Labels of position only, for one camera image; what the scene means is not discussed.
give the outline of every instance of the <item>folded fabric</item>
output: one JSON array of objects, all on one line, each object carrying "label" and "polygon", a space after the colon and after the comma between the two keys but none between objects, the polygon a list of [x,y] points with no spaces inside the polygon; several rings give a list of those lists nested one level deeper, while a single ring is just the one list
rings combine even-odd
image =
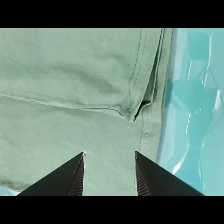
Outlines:
[{"label": "folded fabric", "polygon": [[86,151],[85,195],[135,195],[134,151],[157,155],[171,34],[1,29],[0,186],[24,190]]}]

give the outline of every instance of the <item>garment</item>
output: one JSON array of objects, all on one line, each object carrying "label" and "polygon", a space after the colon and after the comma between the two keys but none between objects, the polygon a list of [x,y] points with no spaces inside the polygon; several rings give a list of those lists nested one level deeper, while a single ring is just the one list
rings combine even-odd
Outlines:
[{"label": "garment", "polygon": [[0,185],[23,190],[81,151],[85,195],[135,195],[155,161],[172,29],[1,29]]}]

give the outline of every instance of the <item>turquoise surface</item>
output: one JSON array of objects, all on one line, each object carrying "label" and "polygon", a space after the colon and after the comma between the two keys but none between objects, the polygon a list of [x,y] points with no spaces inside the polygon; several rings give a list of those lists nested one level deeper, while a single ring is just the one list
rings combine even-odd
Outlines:
[{"label": "turquoise surface", "polygon": [[174,29],[158,163],[224,195],[224,29]]}]

